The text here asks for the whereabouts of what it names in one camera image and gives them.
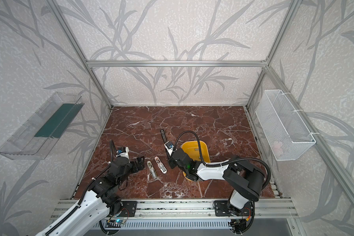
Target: red marble tabletop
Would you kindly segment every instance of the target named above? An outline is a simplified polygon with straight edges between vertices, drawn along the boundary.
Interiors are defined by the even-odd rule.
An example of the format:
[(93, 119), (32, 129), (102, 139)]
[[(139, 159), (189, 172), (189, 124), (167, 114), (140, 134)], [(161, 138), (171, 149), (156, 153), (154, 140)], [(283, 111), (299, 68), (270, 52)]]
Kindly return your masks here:
[[(224, 180), (191, 182), (179, 168), (170, 169), (161, 129), (164, 129), (168, 141), (173, 143), (185, 130), (196, 132), (200, 140), (207, 144), (211, 162), (227, 160), (232, 154), (260, 158), (242, 106), (114, 107), (75, 198), (80, 198), (91, 178), (107, 166), (110, 139), (116, 147), (129, 147), (130, 159), (143, 155), (145, 162), (151, 160), (158, 176), (152, 178), (147, 166), (131, 174), (127, 188), (117, 192), (123, 199), (228, 198), (231, 195), (233, 188)], [(193, 134), (184, 134), (178, 146), (188, 140), (195, 140)], [(166, 174), (158, 168), (155, 156), (163, 162)], [(264, 170), (261, 164), (253, 164)], [(270, 185), (262, 191), (261, 197), (274, 198)]]

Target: gray floor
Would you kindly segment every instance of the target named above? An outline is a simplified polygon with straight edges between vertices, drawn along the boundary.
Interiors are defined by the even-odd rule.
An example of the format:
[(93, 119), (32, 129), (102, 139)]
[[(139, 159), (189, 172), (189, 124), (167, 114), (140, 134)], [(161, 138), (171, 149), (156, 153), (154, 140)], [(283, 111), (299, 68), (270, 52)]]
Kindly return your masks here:
[[(85, 236), (104, 236), (101, 230), (90, 230)], [(120, 230), (115, 236), (233, 236), (230, 230)], [(267, 236), (292, 236), (286, 219), (255, 219), (243, 234)]]

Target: white mesh basket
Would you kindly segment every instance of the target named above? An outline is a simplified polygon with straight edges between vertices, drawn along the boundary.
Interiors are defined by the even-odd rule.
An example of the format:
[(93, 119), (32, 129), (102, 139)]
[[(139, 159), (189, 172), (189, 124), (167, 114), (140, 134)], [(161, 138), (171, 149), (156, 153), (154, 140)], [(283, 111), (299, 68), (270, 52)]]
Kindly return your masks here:
[(276, 160), (296, 160), (316, 143), (282, 90), (265, 90), (255, 113)]

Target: black mounting plate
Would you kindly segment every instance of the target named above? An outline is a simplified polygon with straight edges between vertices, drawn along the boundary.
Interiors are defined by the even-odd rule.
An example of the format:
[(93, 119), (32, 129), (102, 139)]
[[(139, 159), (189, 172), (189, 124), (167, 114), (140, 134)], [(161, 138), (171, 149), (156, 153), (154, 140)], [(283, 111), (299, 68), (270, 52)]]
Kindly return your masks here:
[[(214, 210), (215, 210), (215, 215), (216, 216), (233, 216), (230, 213), (230, 210), (227, 207), (227, 202), (228, 200), (217, 200), (214, 201)], [(251, 204), (250, 202), (247, 202), (244, 207), (241, 209), (241, 211), (243, 212), (244, 216), (248, 216), (249, 215), (249, 211), (248, 209), (251, 209)]]
[(129, 212), (127, 213), (127, 210), (123, 209), (118, 216), (121, 216), (121, 217), (134, 217), (135, 216), (135, 211), (136, 211), (137, 201), (122, 201), (122, 204), (123, 204), (123, 208), (127, 209)]

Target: wall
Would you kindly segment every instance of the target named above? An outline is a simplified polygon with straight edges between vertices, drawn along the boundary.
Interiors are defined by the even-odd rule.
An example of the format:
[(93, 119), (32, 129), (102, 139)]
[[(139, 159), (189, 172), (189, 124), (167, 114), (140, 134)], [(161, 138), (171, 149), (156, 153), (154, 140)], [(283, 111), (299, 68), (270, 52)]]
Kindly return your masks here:
[[(299, 7), (272, 68), (289, 88), (354, 179), (354, 1), (310, 1)], [(276, 162), (251, 112), (283, 196), (308, 235), (354, 235), (354, 208), (315, 148), (296, 161)]]
[[(58, 3), (89, 60), (264, 60), (290, 0)], [(95, 68), (117, 105), (243, 105), (259, 71)]]
[(71, 197), (109, 110), (43, 1), (0, 1), (0, 146), (56, 91), (85, 105), (45, 160), (0, 155), (0, 236), (34, 235)]

